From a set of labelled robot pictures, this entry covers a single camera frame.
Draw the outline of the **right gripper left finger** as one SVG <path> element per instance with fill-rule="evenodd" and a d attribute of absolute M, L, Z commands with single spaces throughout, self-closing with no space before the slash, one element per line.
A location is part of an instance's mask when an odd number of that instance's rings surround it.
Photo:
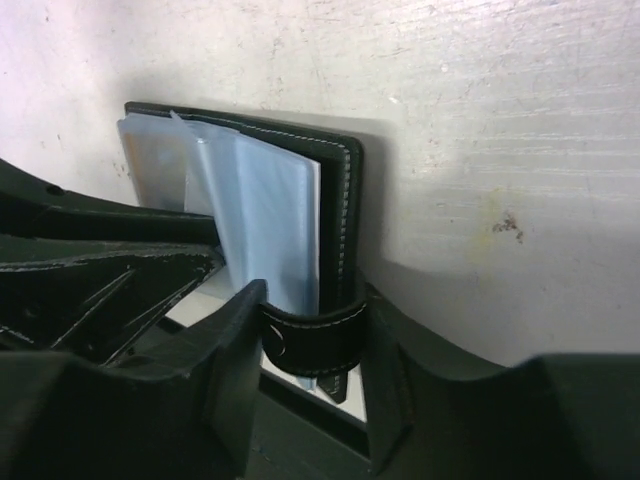
<path fill-rule="evenodd" d="M 236 479 L 260 376 L 255 280 L 207 318 L 117 367 L 1 356 L 5 479 Z"/>

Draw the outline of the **black leather card holder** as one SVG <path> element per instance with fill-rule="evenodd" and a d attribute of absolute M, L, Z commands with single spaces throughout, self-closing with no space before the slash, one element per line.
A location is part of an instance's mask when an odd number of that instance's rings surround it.
<path fill-rule="evenodd" d="M 129 102 L 117 129 L 140 204 L 209 216 L 230 291 L 267 285 L 263 349 L 336 403 L 359 362 L 363 149 L 255 116 Z"/>

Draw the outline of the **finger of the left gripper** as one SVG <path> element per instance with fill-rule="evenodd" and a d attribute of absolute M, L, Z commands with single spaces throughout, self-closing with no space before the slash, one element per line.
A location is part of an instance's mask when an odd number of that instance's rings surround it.
<path fill-rule="evenodd" d="M 1 348 L 107 364 L 221 267 L 212 218 L 64 190 L 1 164 Z"/>

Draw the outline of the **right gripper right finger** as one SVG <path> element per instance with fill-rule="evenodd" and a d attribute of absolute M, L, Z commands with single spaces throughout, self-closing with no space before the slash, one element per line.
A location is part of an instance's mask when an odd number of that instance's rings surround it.
<path fill-rule="evenodd" d="M 367 291 L 361 362 L 379 479 L 635 479 L 639 359 L 545 354 L 502 367 Z"/>

